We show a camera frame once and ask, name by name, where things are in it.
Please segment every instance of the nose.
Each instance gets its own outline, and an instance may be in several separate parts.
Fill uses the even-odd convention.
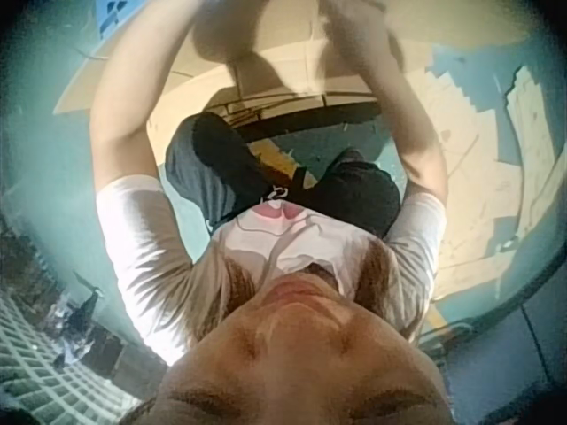
[[[256,340],[260,356],[269,362],[313,370],[317,361],[341,354],[344,335],[335,321],[297,303],[270,314],[260,324]]]
[[[258,339],[265,423],[319,423],[336,378],[340,328],[307,306],[292,304],[262,323]]]

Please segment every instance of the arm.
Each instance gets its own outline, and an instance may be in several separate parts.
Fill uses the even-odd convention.
[[[158,177],[146,121],[202,0],[151,0],[122,37],[90,117],[95,189],[131,174]]]
[[[377,97],[408,175],[406,197],[417,191],[447,203],[447,165],[427,112],[390,51],[383,13],[362,0],[321,0],[329,38]]]

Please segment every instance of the white t-shirt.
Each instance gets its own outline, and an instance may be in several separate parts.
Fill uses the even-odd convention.
[[[190,344],[183,313],[194,300],[210,300],[216,293],[210,289],[229,279],[221,264],[225,258],[245,269],[256,289],[316,263],[353,299],[364,253],[370,242],[380,243],[392,262],[384,319],[397,330],[421,320],[416,316],[429,306],[446,226],[444,206],[426,193],[404,200],[385,244],[351,224],[285,200],[267,201],[221,226],[193,264],[159,180],[121,178],[98,193],[97,209],[128,315],[144,342],[170,365]],[[216,286],[192,284],[195,279]]]

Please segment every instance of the shoe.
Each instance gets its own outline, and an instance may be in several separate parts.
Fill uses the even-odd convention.
[[[338,156],[333,160],[333,162],[327,168],[327,172],[332,171],[334,168],[337,168],[342,164],[348,164],[352,162],[366,161],[364,160],[364,157],[359,150],[355,148],[346,148],[344,151],[340,152]]]

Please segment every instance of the person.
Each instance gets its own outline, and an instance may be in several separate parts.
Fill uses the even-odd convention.
[[[99,288],[93,289],[90,297],[65,319],[59,335],[62,352],[51,364],[58,372],[66,366],[73,365],[90,352],[94,344],[91,337],[92,316],[101,296],[102,291]]]
[[[150,1],[109,61],[90,116],[97,211],[144,342],[171,367],[122,423],[452,423],[443,381],[412,344],[446,225],[447,168],[389,47],[383,13],[321,0],[408,175],[347,150],[313,190],[272,188],[220,118],[189,117],[167,178],[213,233],[193,261],[159,181],[146,121],[199,7]]]

